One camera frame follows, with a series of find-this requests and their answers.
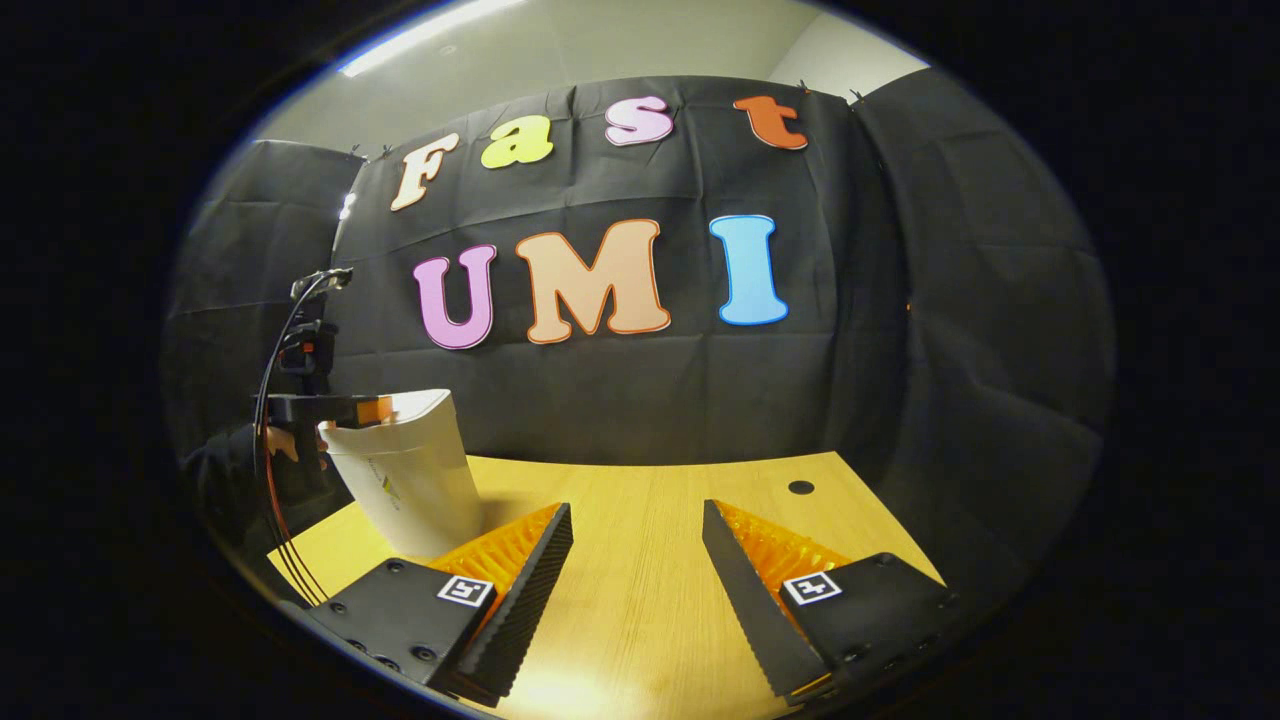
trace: wooden table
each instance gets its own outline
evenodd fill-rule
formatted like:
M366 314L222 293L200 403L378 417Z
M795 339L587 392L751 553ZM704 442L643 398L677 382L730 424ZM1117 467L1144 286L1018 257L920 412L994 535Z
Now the wooden table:
M860 560L893 552L937 570L835 452L754 462L591 466L468 457L485 530L557 501L573 548L495 710L513 720L782 715L701 542L703 501L721 500ZM795 495L792 480L814 492ZM397 555L356 503L294 538L329 594ZM271 561L282 569L276 553Z

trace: black sleeve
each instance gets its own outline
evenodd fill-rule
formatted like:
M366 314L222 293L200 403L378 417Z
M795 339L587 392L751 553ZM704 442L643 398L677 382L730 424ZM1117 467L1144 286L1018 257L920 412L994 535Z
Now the black sleeve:
M257 515L253 425L211 437L183 459L182 474L195 486L200 509L212 529L238 547Z

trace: blue letter i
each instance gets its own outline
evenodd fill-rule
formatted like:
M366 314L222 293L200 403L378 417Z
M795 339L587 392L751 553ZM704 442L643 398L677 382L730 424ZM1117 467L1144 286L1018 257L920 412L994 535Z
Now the blue letter i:
M773 290L769 236L777 225L765 215L724 215L710 223L712 234L724 241L728 265L728 302L721 319L731 325L763 325L787 316L787 304Z

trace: white paper cup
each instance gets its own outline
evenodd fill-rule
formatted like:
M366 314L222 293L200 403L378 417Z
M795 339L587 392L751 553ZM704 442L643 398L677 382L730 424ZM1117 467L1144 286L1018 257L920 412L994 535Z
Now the white paper cup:
M438 557L480 536L480 496L462 450L453 396L390 396L392 423L320 427L329 456L374 528L398 555Z

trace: ceiling light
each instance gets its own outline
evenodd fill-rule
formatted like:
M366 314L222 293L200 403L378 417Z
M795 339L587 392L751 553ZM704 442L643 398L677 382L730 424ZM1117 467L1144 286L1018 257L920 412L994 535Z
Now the ceiling light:
M524 1L525 0L474 0L458 6L457 9L449 10L448 13L431 17L392 37L390 40L379 44L339 68L338 72L347 77L356 77L365 70L370 70L387 60L390 60L424 40L453 29L476 18L488 15L489 13L509 8L511 5Z

